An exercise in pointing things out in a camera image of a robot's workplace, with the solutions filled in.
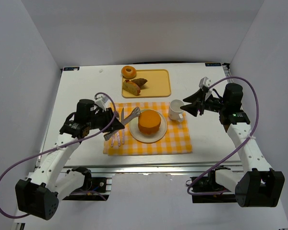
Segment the metal serving tongs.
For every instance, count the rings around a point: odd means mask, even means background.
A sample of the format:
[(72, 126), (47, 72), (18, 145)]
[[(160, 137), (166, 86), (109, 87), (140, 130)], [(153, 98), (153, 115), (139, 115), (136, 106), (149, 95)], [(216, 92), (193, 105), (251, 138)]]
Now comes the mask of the metal serving tongs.
[[(132, 112), (128, 115), (128, 116), (124, 116), (124, 120), (122, 122), (122, 124), (125, 126), (127, 125), (129, 122), (131, 122), (133, 119), (135, 119), (136, 117), (138, 117), (141, 114), (141, 110), (139, 107), (135, 107)], [(108, 141), (110, 140), (110, 138), (112, 137), (112, 135), (110, 134), (105, 134), (104, 135), (104, 140)]]

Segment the tall orange round cake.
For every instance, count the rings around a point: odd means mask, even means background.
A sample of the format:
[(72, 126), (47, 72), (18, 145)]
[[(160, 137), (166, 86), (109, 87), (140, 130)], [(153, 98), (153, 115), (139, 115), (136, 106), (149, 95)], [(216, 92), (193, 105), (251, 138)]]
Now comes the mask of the tall orange round cake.
[(138, 117), (138, 128), (145, 135), (155, 134), (161, 125), (161, 116), (154, 110), (141, 111)]

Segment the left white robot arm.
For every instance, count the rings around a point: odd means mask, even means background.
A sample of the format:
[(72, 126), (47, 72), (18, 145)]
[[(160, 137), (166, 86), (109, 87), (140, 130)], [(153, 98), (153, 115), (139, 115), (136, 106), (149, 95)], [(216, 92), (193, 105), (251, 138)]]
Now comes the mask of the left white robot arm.
[(74, 191), (89, 190), (92, 187), (89, 169), (73, 168), (59, 180), (61, 170), (90, 130), (99, 129), (108, 133), (123, 128), (124, 125), (116, 118), (111, 108), (102, 109), (93, 100), (81, 99), (77, 103), (76, 111), (67, 116), (60, 129), (55, 150), (46, 156), (28, 179), (17, 182), (15, 193), (18, 209), (49, 220), (55, 214), (61, 200)]

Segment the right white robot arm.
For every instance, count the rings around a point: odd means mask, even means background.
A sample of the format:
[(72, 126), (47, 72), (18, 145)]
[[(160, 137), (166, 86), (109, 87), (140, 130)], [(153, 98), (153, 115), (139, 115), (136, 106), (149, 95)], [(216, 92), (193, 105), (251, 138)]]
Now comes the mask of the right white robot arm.
[(223, 96), (211, 95), (207, 84), (202, 84), (193, 95), (183, 99), (182, 110), (193, 116), (205, 110), (219, 114), (219, 121), (235, 146), (243, 166), (242, 176), (218, 163), (212, 170), (192, 178), (188, 192), (193, 197), (218, 196), (232, 192), (241, 207), (276, 207), (285, 177), (275, 171), (263, 156), (255, 137), (255, 127), (242, 109), (243, 87), (236, 83), (225, 86)]

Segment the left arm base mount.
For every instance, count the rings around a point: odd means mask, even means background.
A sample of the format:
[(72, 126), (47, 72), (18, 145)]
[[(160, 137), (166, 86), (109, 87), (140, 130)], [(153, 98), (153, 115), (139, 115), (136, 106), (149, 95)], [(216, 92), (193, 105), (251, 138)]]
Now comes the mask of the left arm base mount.
[(107, 201), (110, 192), (110, 178), (93, 176), (90, 169), (85, 167), (74, 167), (67, 170), (66, 174), (78, 172), (84, 175), (84, 185), (72, 192), (63, 200), (69, 201)]

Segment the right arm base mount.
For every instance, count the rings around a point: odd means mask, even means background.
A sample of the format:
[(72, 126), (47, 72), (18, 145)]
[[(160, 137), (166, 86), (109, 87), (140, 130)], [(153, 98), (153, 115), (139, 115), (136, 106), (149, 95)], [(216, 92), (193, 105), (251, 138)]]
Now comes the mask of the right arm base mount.
[(208, 203), (236, 203), (235, 195), (232, 192), (225, 192), (226, 188), (216, 183), (217, 170), (230, 170), (225, 166), (218, 166), (216, 169), (209, 172), (207, 175), (199, 179), (190, 189), (193, 193), (213, 193), (214, 195), (192, 195), (193, 204), (208, 204)]

